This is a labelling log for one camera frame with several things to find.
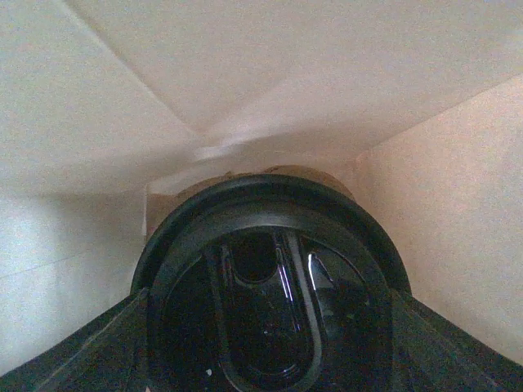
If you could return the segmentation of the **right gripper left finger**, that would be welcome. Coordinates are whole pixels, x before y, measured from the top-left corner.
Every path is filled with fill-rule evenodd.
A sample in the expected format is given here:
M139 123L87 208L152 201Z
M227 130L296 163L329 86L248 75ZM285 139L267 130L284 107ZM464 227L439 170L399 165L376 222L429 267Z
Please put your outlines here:
M145 391L146 288L1 377L2 391Z

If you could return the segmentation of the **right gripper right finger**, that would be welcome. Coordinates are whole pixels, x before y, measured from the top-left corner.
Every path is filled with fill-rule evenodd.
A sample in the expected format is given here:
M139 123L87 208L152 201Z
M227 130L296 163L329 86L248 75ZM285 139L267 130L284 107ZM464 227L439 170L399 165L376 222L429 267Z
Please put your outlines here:
M392 294L393 391L521 391L522 366L404 292Z

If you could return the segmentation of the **orange paper bag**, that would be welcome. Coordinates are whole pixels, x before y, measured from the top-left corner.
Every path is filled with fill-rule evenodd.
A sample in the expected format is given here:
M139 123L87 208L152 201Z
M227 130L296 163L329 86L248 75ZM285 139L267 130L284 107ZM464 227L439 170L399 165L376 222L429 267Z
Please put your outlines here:
M4 1L1 370L127 296L170 199L296 165L522 360L519 1Z

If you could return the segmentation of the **brown pulp cup carrier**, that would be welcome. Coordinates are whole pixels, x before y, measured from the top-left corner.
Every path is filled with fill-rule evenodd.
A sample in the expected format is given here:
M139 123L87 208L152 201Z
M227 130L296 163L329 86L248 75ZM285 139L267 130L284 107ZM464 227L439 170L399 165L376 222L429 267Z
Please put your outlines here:
M315 183L325 185L330 189L334 189L350 200L355 201L353 193L339 179L325 171L320 171L312 167L277 165L268 167L262 171L257 171L257 174L292 176L311 180ZM157 185L150 185L148 187L145 205L145 238L149 239L174 209L189 198L195 196L198 192L227 180L251 175L254 175L254 172L234 173L228 171L219 176L207 178L191 185L168 184L166 180L162 180Z

